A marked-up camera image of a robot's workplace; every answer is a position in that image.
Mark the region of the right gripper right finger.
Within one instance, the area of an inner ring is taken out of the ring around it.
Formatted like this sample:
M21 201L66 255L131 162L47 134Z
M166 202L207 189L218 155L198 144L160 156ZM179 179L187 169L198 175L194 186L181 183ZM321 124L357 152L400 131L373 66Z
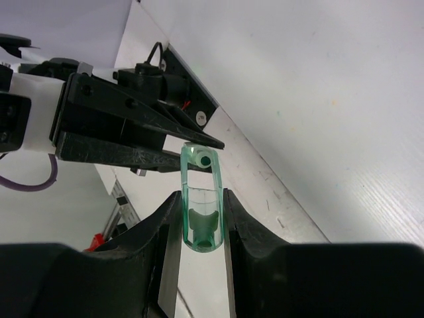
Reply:
M423 249L291 244L224 191L231 317L422 317Z

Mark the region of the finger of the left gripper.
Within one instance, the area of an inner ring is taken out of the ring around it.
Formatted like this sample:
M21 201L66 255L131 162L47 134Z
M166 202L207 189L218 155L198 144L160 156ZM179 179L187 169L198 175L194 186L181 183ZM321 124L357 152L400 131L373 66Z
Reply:
M95 76L74 73L67 82L70 103L126 119L144 129L195 144L223 149L225 143L206 134L178 107L152 99Z

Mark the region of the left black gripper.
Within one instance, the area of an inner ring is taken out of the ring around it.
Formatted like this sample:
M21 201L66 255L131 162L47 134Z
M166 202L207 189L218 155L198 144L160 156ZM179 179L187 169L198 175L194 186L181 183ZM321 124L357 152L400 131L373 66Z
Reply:
M125 133L118 140L50 131L65 81L15 72L1 64L1 153L30 150L53 154L68 162L102 164L177 172L180 154L163 149L166 134L158 131Z

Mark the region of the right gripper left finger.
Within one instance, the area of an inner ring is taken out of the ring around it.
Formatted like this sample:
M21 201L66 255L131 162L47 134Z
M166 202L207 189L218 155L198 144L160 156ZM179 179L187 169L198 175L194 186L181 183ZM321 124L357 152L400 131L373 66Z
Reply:
M91 252L63 244L1 246L2 317L173 317L182 195Z

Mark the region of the green correction tape pen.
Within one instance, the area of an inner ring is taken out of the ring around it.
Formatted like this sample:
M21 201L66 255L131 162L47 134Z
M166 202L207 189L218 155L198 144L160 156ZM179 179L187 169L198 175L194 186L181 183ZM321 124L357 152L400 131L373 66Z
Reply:
M184 243L199 253L212 252L224 239L223 183L218 153L187 142L181 149L180 168ZM213 188L189 185L190 170L210 175Z

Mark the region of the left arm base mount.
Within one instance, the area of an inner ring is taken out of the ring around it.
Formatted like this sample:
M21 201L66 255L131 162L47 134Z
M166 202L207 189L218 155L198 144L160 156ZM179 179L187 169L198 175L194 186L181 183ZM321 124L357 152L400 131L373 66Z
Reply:
M161 42L154 44L145 62L113 72L113 79L120 86L159 100L165 114L193 130L203 131L217 108L177 54Z

